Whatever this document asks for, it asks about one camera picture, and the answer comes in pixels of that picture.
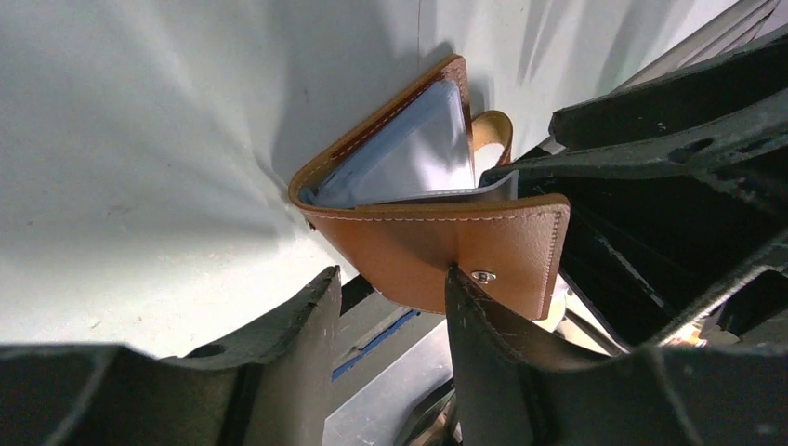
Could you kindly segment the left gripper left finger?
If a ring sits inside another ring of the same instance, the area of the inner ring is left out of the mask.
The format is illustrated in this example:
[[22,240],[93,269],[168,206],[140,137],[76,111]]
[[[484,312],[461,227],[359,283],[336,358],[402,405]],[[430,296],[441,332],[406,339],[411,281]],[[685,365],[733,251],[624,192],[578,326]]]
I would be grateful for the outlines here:
[[339,267],[184,357],[116,344],[4,345],[5,445],[318,445]]

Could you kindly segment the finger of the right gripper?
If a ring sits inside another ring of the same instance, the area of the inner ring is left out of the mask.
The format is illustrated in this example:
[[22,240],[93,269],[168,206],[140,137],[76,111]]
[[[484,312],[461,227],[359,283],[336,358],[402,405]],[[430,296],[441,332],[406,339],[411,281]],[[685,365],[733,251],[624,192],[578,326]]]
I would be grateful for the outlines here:
[[560,272],[619,344],[664,341],[720,309],[744,335],[787,308],[787,189],[693,178],[524,180],[571,204]]
[[787,37],[772,33],[619,93],[556,111],[559,153],[486,171],[550,178],[696,177],[743,197],[787,193]]

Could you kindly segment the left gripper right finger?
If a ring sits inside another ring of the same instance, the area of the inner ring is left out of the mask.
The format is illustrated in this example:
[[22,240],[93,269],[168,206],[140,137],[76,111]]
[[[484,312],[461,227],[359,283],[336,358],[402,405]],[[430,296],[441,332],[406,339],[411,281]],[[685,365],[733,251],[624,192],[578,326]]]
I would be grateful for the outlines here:
[[445,303],[467,445],[783,445],[787,350],[642,346],[607,357],[489,297],[459,268]]

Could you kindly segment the brown leather card holder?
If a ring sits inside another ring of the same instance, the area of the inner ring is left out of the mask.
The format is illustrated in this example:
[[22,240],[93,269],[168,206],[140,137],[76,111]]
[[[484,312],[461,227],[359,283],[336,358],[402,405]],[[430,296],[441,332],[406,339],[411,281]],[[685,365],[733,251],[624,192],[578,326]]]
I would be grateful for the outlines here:
[[301,167],[292,203],[386,299],[445,310],[458,267],[518,315],[546,318],[570,221],[558,193],[521,197],[517,172],[475,181],[477,150],[510,160],[513,125],[472,115],[466,61],[453,54]]

